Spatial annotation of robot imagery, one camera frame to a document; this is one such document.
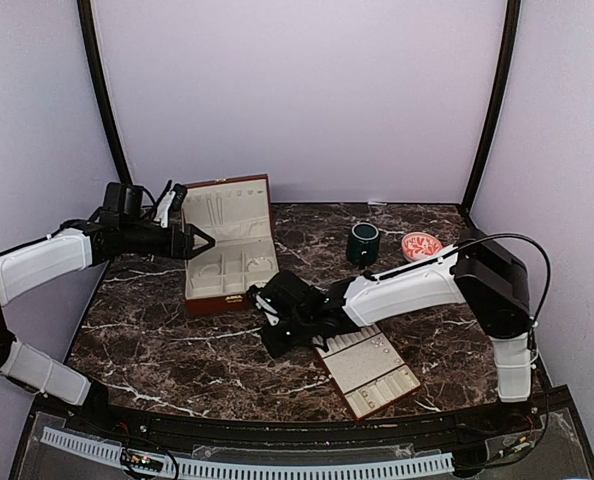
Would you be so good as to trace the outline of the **red jewelry box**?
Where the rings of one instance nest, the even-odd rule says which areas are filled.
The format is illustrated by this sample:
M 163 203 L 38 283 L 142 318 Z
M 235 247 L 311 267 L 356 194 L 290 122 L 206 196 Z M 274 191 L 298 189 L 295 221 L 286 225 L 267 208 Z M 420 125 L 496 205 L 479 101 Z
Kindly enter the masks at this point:
M 190 184 L 181 216 L 216 241 L 211 250 L 186 262 L 188 314 L 250 309 L 248 288 L 265 285 L 278 272 L 268 176 Z

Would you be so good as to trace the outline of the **red jewelry tray insert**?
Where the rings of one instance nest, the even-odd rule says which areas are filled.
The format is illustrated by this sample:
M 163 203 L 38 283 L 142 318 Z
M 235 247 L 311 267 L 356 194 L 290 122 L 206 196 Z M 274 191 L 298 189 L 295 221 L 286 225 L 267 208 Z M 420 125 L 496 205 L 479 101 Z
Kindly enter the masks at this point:
M 421 387 L 382 330 L 372 325 L 357 332 L 312 341 L 340 397 L 356 420 L 363 420 Z

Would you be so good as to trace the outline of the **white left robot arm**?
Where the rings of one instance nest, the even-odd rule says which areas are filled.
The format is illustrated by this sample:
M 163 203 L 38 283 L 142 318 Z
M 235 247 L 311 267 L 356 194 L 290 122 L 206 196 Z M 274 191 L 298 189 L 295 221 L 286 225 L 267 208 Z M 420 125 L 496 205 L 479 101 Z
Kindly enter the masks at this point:
M 118 415 L 101 399 L 88 398 L 93 381 L 18 340 L 6 325 L 3 307 L 38 286 L 122 254 L 190 260 L 215 244 L 213 237 L 192 224 L 164 227 L 135 221 L 107 226 L 73 220 L 54 235 L 0 254 L 0 376 L 80 407 L 78 417 L 84 425 L 97 436 L 111 435 L 118 427 Z

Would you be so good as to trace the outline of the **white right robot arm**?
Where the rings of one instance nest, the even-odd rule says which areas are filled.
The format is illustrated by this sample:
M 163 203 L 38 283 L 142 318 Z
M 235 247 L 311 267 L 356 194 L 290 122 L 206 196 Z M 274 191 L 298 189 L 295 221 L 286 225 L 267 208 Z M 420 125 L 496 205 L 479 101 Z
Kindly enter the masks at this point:
M 428 259 L 382 273 L 364 272 L 327 290 L 284 270 L 262 287 L 250 286 L 246 295 L 266 317 L 261 338 L 274 358 L 313 339 L 326 350 L 335 336 L 399 315 L 467 305 L 493 344 L 500 402 L 488 410 L 487 424 L 507 434 L 526 416 L 541 309 L 530 305 L 527 266 L 501 245 L 505 237 L 468 228 L 457 243 Z

